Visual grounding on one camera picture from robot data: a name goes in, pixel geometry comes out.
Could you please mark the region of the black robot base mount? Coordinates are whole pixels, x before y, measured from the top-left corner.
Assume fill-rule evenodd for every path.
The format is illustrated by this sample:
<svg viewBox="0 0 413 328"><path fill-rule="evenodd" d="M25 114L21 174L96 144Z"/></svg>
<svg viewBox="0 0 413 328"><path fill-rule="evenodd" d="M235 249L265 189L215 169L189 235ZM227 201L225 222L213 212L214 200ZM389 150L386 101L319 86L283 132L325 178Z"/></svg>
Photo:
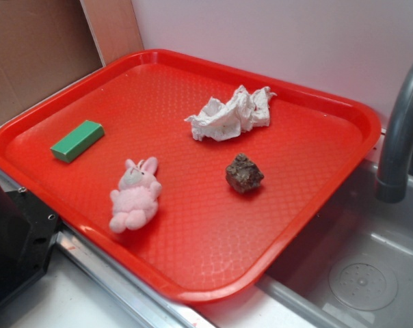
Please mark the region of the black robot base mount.
<svg viewBox="0 0 413 328"><path fill-rule="evenodd" d="M0 308L46 274L59 225L31 191L0 186Z"/></svg>

